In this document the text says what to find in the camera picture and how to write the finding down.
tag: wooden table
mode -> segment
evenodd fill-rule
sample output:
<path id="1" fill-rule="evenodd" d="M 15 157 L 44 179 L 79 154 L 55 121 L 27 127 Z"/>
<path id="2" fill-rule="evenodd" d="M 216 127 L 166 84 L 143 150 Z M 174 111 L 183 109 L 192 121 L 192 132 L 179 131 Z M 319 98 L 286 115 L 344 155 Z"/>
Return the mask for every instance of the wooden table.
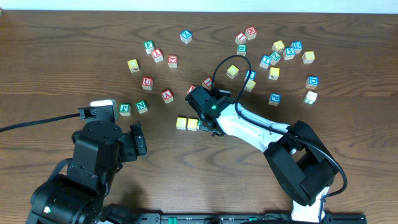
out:
<path id="1" fill-rule="evenodd" d="M 127 131 L 140 120 L 148 153 L 125 164 L 106 204 L 165 213 L 289 211 L 291 199 L 257 149 L 235 137 L 175 128 L 178 115 L 196 116 L 184 101 L 189 85 L 200 85 L 235 54 L 234 36 L 249 26 L 258 30 L 247 54 L 257 85 L 241 103 L 265 118 L 302 120 L 316 131 L 349 181 L 344 194 L 327 200 L 327 210 L 396 223 L 398 16 L 6 11 L 0 17 L 0 124 L 77 113 L 93 100 L 146 100 L 148 112 L 133 109 L 117 123 Z M 184 29 L 193 32 L 187 45 L 179 37 Z M 282 59 L 280 78 L 271 82 L 259 62 L 280 39 L 285 45 L 301 40 L 317 59 L 306 65 L 302 53 Z M 177 54 L 178 68 L 154 63 L 146 40 L 165 58 Z M 126 62 L 134 58 L 141 70 L 130 73 Z M 240 69 L 234 80 L 226 76 L 232 63 Z M 216 85 L 236 97 L 246 69 L 244 60 L 229 61 Z M 314 105 L 303 102 L 309 75 L 320 77 Z M 143 77 L 154 78 L 152 91 L 142 89 Z M 165 104 L 160 92 L 168 88 L 174 101 Z M 272 92 L 282 95 L 279 106 L 268 105 Z M 0 223 L 25 222 L 30 196 L 58 161 L 72 156 L 70 136 L 83 125 L 75 118 L 0 134 Z M 341 183 L 337 175 L 332 190 Z"/>

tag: yellow cube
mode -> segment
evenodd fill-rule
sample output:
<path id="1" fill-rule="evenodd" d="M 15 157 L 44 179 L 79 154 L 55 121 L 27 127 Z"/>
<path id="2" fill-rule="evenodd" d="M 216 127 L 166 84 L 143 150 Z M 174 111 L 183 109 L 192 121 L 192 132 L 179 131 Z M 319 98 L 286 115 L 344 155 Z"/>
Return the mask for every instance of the yellow cube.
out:
<path id="1" fill-rule="evenodd" d="M 230 78 L 235 78 L 238 75 L 239 69 L 236 68 L 235 65 L 231 65 L 230 68 L 226 71 L 226 75 Z"/>
<path id="2" fill-rule="evenodd" d="M 285 49 L 285 45 L 281 40 L 278 40 L 272 45 L 272 50 L 277 53 L 282 53 Z"/>
<path id="3" fill-rule="evenodd" d="M 187 129 L 190 131 L 196 131 L 198 127 L 198 120 L 197 119 L 188 119 Z"/>
<path id="4" fill-rule="evenodd" d="M 315 60 L 315 54 L 311 52 L 304 52 L 303 54 L 303 62 L 304 63 L 312 63 Z"/>
<path id="5" fill-rule="evenodd" d="M 277 80 L 279 78 L 279 68 L 271 67 L 268 73 L 268 79 Z"/>
<path id="6" fill-rule="evenodd" d="M 186 125 L 187 125 L 186 118 L 177 118 L 177 123 L 175 124 L 177 129 L 185 130 Z"/>
<path id="7" fill-rule="evenodd" d="M 139 66 L 138 66 L 137 59 L 130 60 L 130 61 L 127 62 L 127 64 L 129 65 L 131 73 L 139 71 Z"/>
<path id="8" fill-rule="evenodd" d="M 246 86 L 244 87 L 244 90 L 246 90 L 250 93 L 253 90 L 255 85 L 256 85 L 256 82 L 253 81 L 251 78 L 249 78 L 249 81 L 246 84 Z"/>

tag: wooden tabletop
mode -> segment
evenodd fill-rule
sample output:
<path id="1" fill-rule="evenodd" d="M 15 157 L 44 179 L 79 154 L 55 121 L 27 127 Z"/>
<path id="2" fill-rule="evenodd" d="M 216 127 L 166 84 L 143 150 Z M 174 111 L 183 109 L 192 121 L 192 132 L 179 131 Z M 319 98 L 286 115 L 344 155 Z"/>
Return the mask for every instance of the wooden tabletop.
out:
<path id="1" fill-rule="evenodd" d="M 124 131 L 140 120 L 148 153 L 125 164 L 114 179 L 106 204 L 178 212 L 255 213 L 289 211 L 292 201 L 276 181 L 258 149 L 225 136 L 175 128 L 178 116 L 196 117 L 184 100 L 191 84 L 213 74 L 236 53 L 235 35 L 255 26 L 247 42 L 257 85 L 241 103 L 267 119 L 308 123 L 348 176 L 347 190 L 327 200 L 336 213 L 364 213 L 369 223 L 398 218 L 398 16 L 355 14 L 237 14 L 161 12 L 5 11 L 0 17 L 0 126 L 77 113 L 93 100 L 118 103 L 145 100 L 149 111 L 121 117 Z M 188 29 L 185 45 L 180 33 Z M 166 58 L 178 55 L 178 68 L 155 63 L 143 43 L 153 40 Z M 300 40 L 316 59 L 302 53 L 276 65 L 280 77 L 267 79 L 259 67 L 272 43 Z M 131 73 L 127 61 L 138 59 Z M 226 76 L 235 64 L 239 75 Z M 243 85 L 248 66 L 228 61 L 216 86 Z M 303 102 L 305 80 L 318 76 L 314 105 Z M 154 79 L 143 90 L 143 77 Z M 165 104 L 161 91 L 174 101 Z M 271 93 L 282 95 L 268 105 Z M 81 129 L 77 118 L 0 134 L 0 223 L 24 223 L 30 196 L 58 161 L 73 154 L 70 136 Z M 332 190 L 341 187 L 340 175 Z"/>

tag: cube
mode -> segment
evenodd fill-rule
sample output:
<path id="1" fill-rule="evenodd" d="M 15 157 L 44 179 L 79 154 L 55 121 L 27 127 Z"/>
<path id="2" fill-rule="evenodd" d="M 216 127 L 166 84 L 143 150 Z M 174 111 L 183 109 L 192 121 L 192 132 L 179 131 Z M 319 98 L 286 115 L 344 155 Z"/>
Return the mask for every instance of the cube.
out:
<path id="1" fill-rule="evenodd" d="M 246 44 L 239 44 L 238 49 L 236 50 L 237 55 L 246 56 L 246 52 L 248 51 L 248 47 Z"/>
<path id="2" fill-rule="evenodd" d="M 153 52 L 151 52 L 151 54 L 152 54 L 152 58 L 155 60 L 156 63 L 163 60 L 163 54 L 160 51 L 160 49 L 154 50 Z"/>
<path id="3" fill-rule="evenodd" d="M 173 94 L 170 90 L 166 90 L 162 93 L 162 98 L 164 100 L 165 103 L 170 103 L 171 101 L 173 101 Z"/>
<path id="4" fill-rule="evenodd" d="M 180 38 L 181 38 L 182 42 L 187 44 L 192 40 L 192 33 L 189 32 L 188 30 L 184 30 L 184 31 L 182 31 Z"/>
<path id="5" fill-rule="evenodd" d="M 196 88 L 195 85 L 190 85 L 187 94 L 189 94 L 192 90 Z"/>
<path id="6" fill-rule="evenodd" d="M 254 27 L 249 27 L 246 29 L 245 33 L 246 37 L 248 37 L 248 40 L 256 38 L 257 35 L 257 30 Z"/>
<path id="7" fill-rule="evenodd" d="M 280 103 L 280 98 L 281 98 L 280 94 L 271 93 L 271 96 L 269 97 L 268 104 L 270 104 L 272 106 L 278 106 L 278 104 Z"/>
<path id="8" fill-rule="evenodd" d="M 296 41 L 293 42 L 290 47 L 293 47 L 294 53 L 298 54 L 301 52 L 301 50 L 303 49 L 303 45 L 301 44 L 301 41 Z"/>
<path id="9" fill-rule="evenodd" d="M 304 103 L 314 104 L 315 100 L 317 100 L 317 96 L 317 93 L 314 93 L 313 91 L 308 91 L 304 97 Z"/>
<path id="10" fill-rule="evenodd" d="M 286 47 L 284 51 L 284 59 L 290 60 L 294 58 L 294 49 L 292 47 Z"/>
<path id="11" fill-rule="evenodd" d="M 251 70 L 250 79 L 252 79 L 252 80 L 256 79 L 256 75 L 257 75 L 257 72 Z M 246 79 L 248 78 L 248 76 L 249 76 L 249 70 L 246 72 L 246 75 L 245 75 L 245 77 L 244 77 L 244 81 L 246 81 Z"/>
<path id="12" fill-rule="evenodd" d="M 119 113 L 121 116 L 130 116 L 131 115 L 131 106 L 128 103 L 120 104 Z"/>
<path id="13" fill-rule="evenodd" d="M 144 100 L 141 100 L 140 102 L 136 103 L 136 108 L 138 110 L 138 113 L 142 114 L 148 111 L 148 107 L 145 104 Z"/>
<path id="14" fill-rule="evenodd" d="M 318 86 L 318 77 L 310 76 L 305 82 L 305 87 L 314 90 Z"/>
<path id="15" fill-rule="evenodd" d="M 187 129 L 190 131 L 196 131 L 198 129 L 198 120 L 197 119 L 188 119 Z"/>
<path id="16" fill-rule="evenodd" d="M 177 129 L 185 130 L 186 125 L 187 125 L 186 118 L 177 118 L 177 123 L 175 124 Z"/>
<path id="17" fill-rule="evenodd" d="M 279 68 L 272 67 L 269 69 L 268 79 L 277 80 L 279 78 Z"/>
<path id="18" fill-rule="evenodd" d="M 272 50 L 277 53 L 282 53 L 285 49 L 285 45 L 281 40 L 278 40 L 272 45 Z"/>
<path id="19" fill-rule="evenodd" d="M 129 65 L 131 73 L 139 71 L 139 66 L 138 66 L 137 59 L 130 60 L 130 61 L 127 62 L 127 64 Z"/>
<path id="20" fill-rule="evenodd" d="M 315 54 L 311 52 L 304 52 L 303 54 L 303 62 L 304 63 L 312 63 L 315 60 Z"/>
<path id="21" fill-rule="evenodd" d="M 142 88 L 145 90 L 152 90 L 152 87 L 154 86 L 154 80 L 152 78 L 147 78 L 144 77 L 142 79 Z"/>
<path id="22" fill-rule="evenodd" d="M 239 73 L 239 69 L 235 65 L 231 65 L 230 68 L 226 71 L 226 75 L 232 79 L 234 79 Z"/>
<path id="23" fill-rule="evenodd" d="M 144 47 L 145 47 L 145 51 L 147 52 L 147 54 L 150 54 L 151 52 L 153 52 L 155 50 L 154 42 L 151 40 L 144 42 Z"/>
<path id="24" fill-rule="evenodd" d="M 249 93 L 253 90 L 254 86 L 256 86 L 256 82 L 249 78 L 248 83 L 244 86 L 244 90 L 248 91 Z"/>
<path id="25" fill-rule="evenodd" d="M 274 52 L 270 55 L 271 65 L 275 65 L 280 60 L 280 55 L 277 52 Z"/>
<path id="26" fill-rule="evenodd" d="M 239 33 L 239 34 L 235 37 L 235 43 L 236 43 L 236 44 L 244 44 L 244 43 L 246 43 L 247 40 L 248 40 L 248 38 L 247 38 L 246 35 L 244 35 L 242 32 Z"/>
<path id="27" fill-rule="evenodd" d="M 208 90 L 211 90 L 211 83 L 212 83 L 212 79 L 210 78 L 210 77 L 207 77 L 202 83 L 201 83 L 201 85 L 204 87 L 204 88 L 206 88 L 206 89 L 208 89 Z"/>
<path id="28" fill-rule="evenodd" d="M 176 55 L 169 55 L 169 68 L 177 68 L 178 58 Z"/>
<path id="29" fill-rule="evenodd" d="M 260 67 L 268 68 L 269 64 L 271 63 L 271 58 L 268 55 L 262 56 Z"/>

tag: white wall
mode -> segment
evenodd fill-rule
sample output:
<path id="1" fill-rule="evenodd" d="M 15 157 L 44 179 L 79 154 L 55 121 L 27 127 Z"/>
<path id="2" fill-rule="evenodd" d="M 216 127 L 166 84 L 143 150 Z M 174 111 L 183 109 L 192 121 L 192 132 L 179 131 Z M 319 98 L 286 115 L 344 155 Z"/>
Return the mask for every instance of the white wall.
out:
<path id="1" fill-rule="evenodd" d="M 398 14 L 398 0 L 0 0 L 0 7 L 5 10 Z"/>

